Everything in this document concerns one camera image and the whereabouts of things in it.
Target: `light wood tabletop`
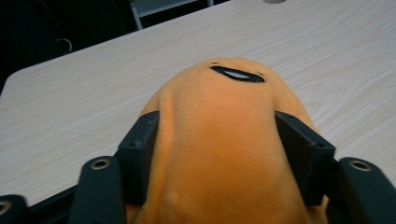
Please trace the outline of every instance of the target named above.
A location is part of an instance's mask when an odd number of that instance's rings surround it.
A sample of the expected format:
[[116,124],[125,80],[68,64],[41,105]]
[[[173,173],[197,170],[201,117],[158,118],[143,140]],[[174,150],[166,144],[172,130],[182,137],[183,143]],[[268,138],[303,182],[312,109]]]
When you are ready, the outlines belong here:
[[231,0],[13,74],[0,98],[0,195],[34,204],[76,185],[170,77],[239,56],[286,80],[336,159],[370,161],[396,185],[396,1]]

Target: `orange plush toy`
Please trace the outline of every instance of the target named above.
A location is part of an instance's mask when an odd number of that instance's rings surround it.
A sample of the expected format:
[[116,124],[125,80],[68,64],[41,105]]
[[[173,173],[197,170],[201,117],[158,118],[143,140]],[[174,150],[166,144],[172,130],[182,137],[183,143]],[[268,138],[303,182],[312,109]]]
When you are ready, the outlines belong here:
[[147,199],[128,206],[129,223],[326,222],[322,207],[304,206],[275,111],[315,127],[270,68],[243,58],[198,63],[161,87],[141,115],[157,110]]

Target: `plush toy mouth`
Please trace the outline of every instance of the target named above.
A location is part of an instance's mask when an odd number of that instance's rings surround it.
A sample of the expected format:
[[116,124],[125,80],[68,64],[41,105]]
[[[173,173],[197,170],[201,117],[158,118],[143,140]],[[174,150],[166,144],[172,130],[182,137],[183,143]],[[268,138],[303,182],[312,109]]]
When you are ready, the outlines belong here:
[[212,70],[238,81],[244,82],[265,82],[264,78],[259,77],[257,75],[253,75],[244,71],[221,67],[221,66],[212,66],[210,67]]

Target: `chair leg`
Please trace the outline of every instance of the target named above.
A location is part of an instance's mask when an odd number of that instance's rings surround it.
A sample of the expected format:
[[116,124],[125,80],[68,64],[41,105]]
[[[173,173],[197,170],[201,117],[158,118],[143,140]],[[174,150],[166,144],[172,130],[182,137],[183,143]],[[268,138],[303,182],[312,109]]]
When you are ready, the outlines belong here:
[[132,13],[134,14],[134,22],[136,22],[136,27],[138,30],[143,29],[142,22],[140,22],[139,13],[137,12],[134,2],[131,2]]

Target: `black bracket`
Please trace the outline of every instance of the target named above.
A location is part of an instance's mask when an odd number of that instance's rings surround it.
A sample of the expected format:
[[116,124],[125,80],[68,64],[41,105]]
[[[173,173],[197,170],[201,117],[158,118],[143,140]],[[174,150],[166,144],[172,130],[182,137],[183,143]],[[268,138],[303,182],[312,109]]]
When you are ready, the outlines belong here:
[[[160,113],[138,119],[114,157],[88,161],[78,185],[28,207],[18,195],[0,197],[0,224],[123,224],[125,204],[147,197]],[[276,126],[307,206],[330,199],[335,223],[396,223],[396,190],[378,167],[355,158],[333,158],[335,147],[303,122],[276,112]]]

